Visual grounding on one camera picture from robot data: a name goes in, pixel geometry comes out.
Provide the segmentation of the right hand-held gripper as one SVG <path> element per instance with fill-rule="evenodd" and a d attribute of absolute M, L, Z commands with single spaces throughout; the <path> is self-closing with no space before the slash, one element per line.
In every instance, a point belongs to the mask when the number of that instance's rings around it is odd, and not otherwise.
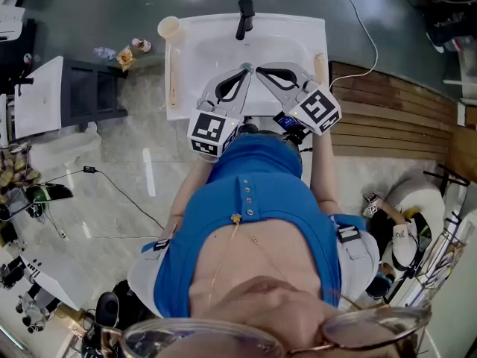
<path fill-rule="evenodd" d="M 322 136 L 341 118 L 341 107 L 330 91 L 314 80 L 302 66 L 293 62 L 272 62 L 256 67 L 256 77 L 301 125 Z"/>

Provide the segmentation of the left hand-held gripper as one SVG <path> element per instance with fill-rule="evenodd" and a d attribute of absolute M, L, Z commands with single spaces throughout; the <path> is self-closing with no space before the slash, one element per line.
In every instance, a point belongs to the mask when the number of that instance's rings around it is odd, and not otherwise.
<path fill-rule="evenodd" d="M 189 119 L 191 150 L 211 157 L 220 157 L 227 150 L 241 126 L 241 118 L 233 117 L 243 111 L 252 76 L 250 68 L 234 69 L 209 81 L 198 99 L 198 110 L 193 110 Z M 217 110 L 228 116 L 212 112 Z"/>

